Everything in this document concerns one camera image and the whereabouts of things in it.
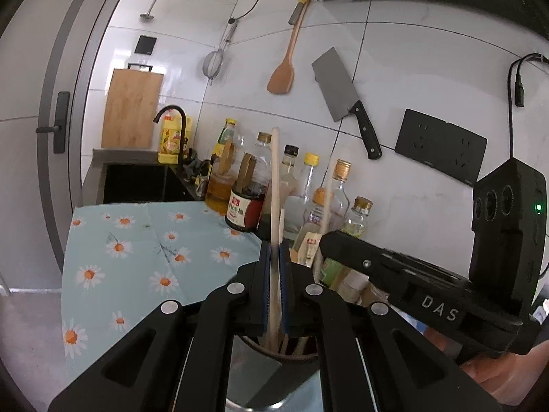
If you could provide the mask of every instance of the human hand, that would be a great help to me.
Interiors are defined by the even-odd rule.
[[[448,339],[436,330],[427,329],[424,336],[441,351],[448,344]],[[536,383],[548,361],[549,341],[545,341],[527,355],[506,353],[497,359],[476,356],[461,368],[500,403],[516,406]]]

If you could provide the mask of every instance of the knife handle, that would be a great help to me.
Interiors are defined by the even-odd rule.
[[[366,114],[362,101],[359,100],[355,105],[353,105],[349,110],[349,114],[356,115],[359,122],[360,136],[362,136],[362,142],[368,152],[368,158],[381,158],[381,146],[379,145],[374,127],[370,122],[370,118],[368,118],[368,115]]]

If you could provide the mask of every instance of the floor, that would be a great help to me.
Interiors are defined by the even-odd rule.
[[[66,386],[61,294],[0,298],[0,357],[38,412]]]

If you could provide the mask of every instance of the daisy print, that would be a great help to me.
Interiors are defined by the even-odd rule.
[[[235,231],[234,229],[230,228],[224,228],[223,234],[225,234],[225,237],[230,238],[231,240],[235,240],[237,242],[240,242],[244,238],[242,232]]]
[[[171,271],[168,271],[166,274],[160,274],[155,271],[154,276],[150,276],[149,280],[150,287],[154,288],[156,293],[171,293],[179,286],[177,279]]]
[[[229,248],[216,248],[210,251],[210,256],[213,260],[225,265],[233,263],[237,255],[237,253],[232,252]]]
[[[106,244],[106,253],[114,258],[125,259],[128,254],[133,253],[133,245],[131,242],[112,241]]]
[[[86,349],[86,341],[88,340],[88,335],[86,334],[86,329],[77,325],[74,325],[74,319],[70,320],[69,328],[65,327],[65,322],[62,326],[63,330],[63,344],[65,345],[65,356],[70,355],[71,359],[74,359],[74,355],[82,355],[81,349]]]
[[[164,241],[174,242],[175,240],[177,240],[177,237],[178,237],[177,232],[169,231],[164,234]]]
[[[172,257],[172,263],[175,265],[183,265],[184,263],[190,263],[189,258],[190,251],[187,248],[181,248],[176,255]]]
[[[101,272],[101,268],[95,265],[86,265],[85,267],[80,267],[76,273],[76,285],[80,283],[84,289],[90,289],[95,285],[102,282],[105,274]]]
[[[79,228],[79,227],[82,227],[86,224],[86,222],[84,221],[84,219],[82,217],[76,217],[76,218],[73,218],[72,219],[72,223],[70,225],[71,228]]]
[[[187,221],[190,219],[190,217],[184,212],[170,212],[168,214],[168,218],[176,223],[181,223],[182,221]]]
[[[122,312],[113,313],[113,318],[110,321],[110,326],[112,329],[117,331],[128,331],[130,329],[130,324],[128,320],[122,316]]]
[[[133,219],[133,217],[120,217],[118,220],[116,220],[115,226],[120,229],[130,229],[133,227],[133,224],[136,221]]]

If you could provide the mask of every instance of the black faucet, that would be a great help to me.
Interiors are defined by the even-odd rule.
[[[162,108],[156,115],[156,117],[153,119],[154,123],[158,123],[162,115],[167,112],[168,110],[177,110],[179,114],[181,115],[182,123],[181,123],[181,139],[179,142],[179,155],[177,157],[177,174],[179,175],[181,171],[183,170],[183,152],[185,148],[185,128],[187,126],[187,117],[185,115],[185,112],[183,111],[183,108],[181,108],[178,105],[167,105],[164,108]]]

